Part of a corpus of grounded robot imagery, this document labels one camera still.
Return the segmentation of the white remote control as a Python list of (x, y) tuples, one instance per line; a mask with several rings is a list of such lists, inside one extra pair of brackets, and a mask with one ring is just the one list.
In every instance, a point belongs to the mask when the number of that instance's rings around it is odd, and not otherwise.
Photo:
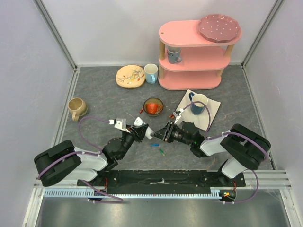
[(134, 126), (143, 129), (145, 131), (145, 137), (150, 140), (152, 139), (152, 134), (154, 133), (154, 131), (140, 117), (137, 117), (135, 119)]

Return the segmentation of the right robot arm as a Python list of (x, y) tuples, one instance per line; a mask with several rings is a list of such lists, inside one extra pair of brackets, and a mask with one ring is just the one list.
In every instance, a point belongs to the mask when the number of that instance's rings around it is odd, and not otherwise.
[(197, 157), (209, 157), (217, 153), (227, 152), (232, 158), (227, 160), (217, 174), (217, 181), (228, 186), (241, 172), (257, 170), (268, 158), (270, 142), (241, 124), (234, 124), (229, 131), (218, 136), (204, 137), (192, 122), (182, 122), (178, 127), (169, 121), (166, 126), (151, 134), (167, 143), (178, 141), (190, 146)]

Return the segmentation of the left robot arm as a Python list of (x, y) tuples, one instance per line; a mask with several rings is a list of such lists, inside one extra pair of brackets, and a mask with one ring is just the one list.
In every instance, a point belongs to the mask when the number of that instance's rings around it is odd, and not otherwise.
[(153, 130), (148, 124), (127, 125), (122, 137), (111, 139), (99, 152), (77, 148), (70, 140), (42, 152), (34, 158), (38, 179), (44, 187), (53, 186), (65, 178), (85, 180), (93, 186), (104, 181), (100, 171), (108, 171), (118, 165), (132, 144), (145, 137), (151, 139)]

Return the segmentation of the orange cup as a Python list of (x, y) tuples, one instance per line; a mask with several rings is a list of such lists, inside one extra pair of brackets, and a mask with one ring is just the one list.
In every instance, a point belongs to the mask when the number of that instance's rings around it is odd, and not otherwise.
[(158, 111), (162, 110), (162, 106), (157, 103), (147, 103), (146, 104), (146, 112), (148, 114), (155, 115)]

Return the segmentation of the dark blue mug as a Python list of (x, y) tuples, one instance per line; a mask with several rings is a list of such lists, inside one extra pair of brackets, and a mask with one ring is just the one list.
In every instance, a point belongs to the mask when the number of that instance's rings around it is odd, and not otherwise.
[(194, 102), (191, 105), (190, 110), (194, 115), (199, 115), (205, 110), (205, 106), (208, 104), (208, 98), (203, 94), (194, 94), (190, 92), (189, 95), (190, 102)]

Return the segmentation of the yellow floral plate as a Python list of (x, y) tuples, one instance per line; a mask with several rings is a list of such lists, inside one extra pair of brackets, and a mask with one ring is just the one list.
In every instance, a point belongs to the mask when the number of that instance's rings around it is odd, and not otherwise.
[(116, 74), (116, 83), (123, 88), (137, 88), (145, 82), (144, 69), (138, 65), (126, 65)]

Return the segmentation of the light blue mug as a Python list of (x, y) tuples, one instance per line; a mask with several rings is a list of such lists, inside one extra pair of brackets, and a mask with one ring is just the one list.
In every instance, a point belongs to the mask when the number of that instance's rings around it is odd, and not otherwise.
[(156, 64), (147, 64), (144, 66), (145, 80), (147, 83), (155, 84), (158, 79), (158, 67)]

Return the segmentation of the beige ceramic mug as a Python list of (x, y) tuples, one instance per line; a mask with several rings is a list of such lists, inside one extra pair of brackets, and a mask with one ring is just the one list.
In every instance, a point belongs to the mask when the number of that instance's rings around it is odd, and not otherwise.
[(77, 122), (80, 117), (87, 113), (88, 107), (83, 99), (76, 97), (68, 102), (68, 109), (72, 114), (72, 120)]

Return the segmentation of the grey mug on shelf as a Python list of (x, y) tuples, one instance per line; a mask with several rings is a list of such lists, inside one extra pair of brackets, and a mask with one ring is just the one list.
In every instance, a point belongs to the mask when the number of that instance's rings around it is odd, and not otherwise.
[(167, 48), (168, 61), (171, 64), (182, 62), (182, 58), (180, 56), (181, 48), (179, 47), (171, 47)]

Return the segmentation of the pink three-tier shelf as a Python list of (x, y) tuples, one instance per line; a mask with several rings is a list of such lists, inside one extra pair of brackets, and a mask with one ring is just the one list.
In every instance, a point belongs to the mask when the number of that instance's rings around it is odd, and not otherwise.
[[(170, 21), (159, 29), (159, 84), (167, 90), (213, 89), (221, 82), (223, 70), (231, 60), (232, 41), (214, 43), (198, 31), (199, 20)], [(167, 48), (181, 48), (182, 62), (171, 64)]]

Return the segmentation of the pink polka dot plate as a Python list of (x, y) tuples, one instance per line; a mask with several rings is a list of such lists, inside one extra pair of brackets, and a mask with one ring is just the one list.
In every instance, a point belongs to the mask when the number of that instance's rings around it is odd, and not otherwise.
[(200, 19), (198, 31), (206, 40), (227, 43), (234, 40), (241, 31), (237, 20), (222, 14), (210, 14)]

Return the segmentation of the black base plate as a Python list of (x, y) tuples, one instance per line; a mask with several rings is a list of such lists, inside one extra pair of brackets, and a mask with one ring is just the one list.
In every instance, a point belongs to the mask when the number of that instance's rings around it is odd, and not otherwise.
[(209, 194), (211, 187), (245, 187), (244, 174), (228, 179), (206, 170), (111, 170), (89, 182), (109, 194)]

